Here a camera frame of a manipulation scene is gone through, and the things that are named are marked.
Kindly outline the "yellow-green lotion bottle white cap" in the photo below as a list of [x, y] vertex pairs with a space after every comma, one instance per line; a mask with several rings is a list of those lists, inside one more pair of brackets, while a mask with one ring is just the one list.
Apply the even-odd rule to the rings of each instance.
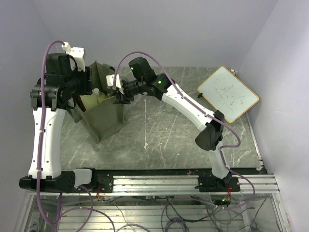
[[93, 89], [93, 92], [97, 98], [98, 103], [101, 103], [103, 100], [105, 100], [106, 95], [104, 92], [101, 92], [98, 88]]

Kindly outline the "green bottle pink pump cap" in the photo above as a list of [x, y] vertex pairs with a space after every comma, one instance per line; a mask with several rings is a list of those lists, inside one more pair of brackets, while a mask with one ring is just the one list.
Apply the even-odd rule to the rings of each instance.
[[81, 95], [80, 98], [86, 110], [92, 109], [98, 104], [95, 93], [92, 93], [91, 95]]

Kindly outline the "green canvas bag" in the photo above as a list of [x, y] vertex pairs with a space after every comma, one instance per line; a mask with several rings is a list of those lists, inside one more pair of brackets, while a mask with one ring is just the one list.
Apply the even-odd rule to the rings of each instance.
[[[112, 89], [107, 86], [106, 76], [114, 74], [115, 68], [95, 61], [90, 65], [90, 69], [93, 88], [110, 94]], [[97, 144], [116, 134], [128, 123], [124, 116], [124, 106], [114, 104], [115, 100], [115, 96], [110, 96], [87, 111], [82, 111], [81, 101], [78, 100], [76, 107], [69, 109], [68, 113], [75, 123], [82, 123], [91, 139]]]

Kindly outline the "grey squeeze tube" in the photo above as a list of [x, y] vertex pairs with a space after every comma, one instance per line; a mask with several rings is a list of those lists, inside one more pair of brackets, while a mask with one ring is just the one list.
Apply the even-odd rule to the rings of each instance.
[[166, 111], [171, 112], [173, 110], [173, 107], [171, 105], [166, 105]]

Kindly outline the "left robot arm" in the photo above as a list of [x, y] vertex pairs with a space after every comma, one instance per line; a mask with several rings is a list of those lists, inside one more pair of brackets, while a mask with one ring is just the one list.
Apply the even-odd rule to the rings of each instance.
[[83, 51], [74, 49], [47, 55], [44, 93], [40, 82], [30, 92], [35, 121], [34, 148], [28, 175], [19, 180], [20, 188], [50, 193], [71, 193], [80, 185], [88, 192], [98, 188], [94, 168], [64, 171], [60, 164], [62, 123], [66, 112], [74, 108], [69, 100], [92, 93], [90, 73]]

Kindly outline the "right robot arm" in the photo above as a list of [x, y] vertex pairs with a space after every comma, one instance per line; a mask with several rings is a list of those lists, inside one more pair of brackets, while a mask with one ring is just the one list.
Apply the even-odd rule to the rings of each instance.
[[130, 104], [136, 95], [152, 96], [177, 109], [187, 117], [199, 130], [195, 143], [207, 151], [214, 177], [213, 187], [224, 191], [230, 185], [232, 174], [226, 163], [225, 155], [220, 152], [223, 145], [222, 125], [224, 115], [220, 111], [204, 108], [188, 96], [165, 73], [156, 74], [148, 61], [137, 57], [129, 62], [134, 76], [133, 81], [122, 80], [119, 75], [106, 77], [108, 87], [116, 92], [116, 104]]

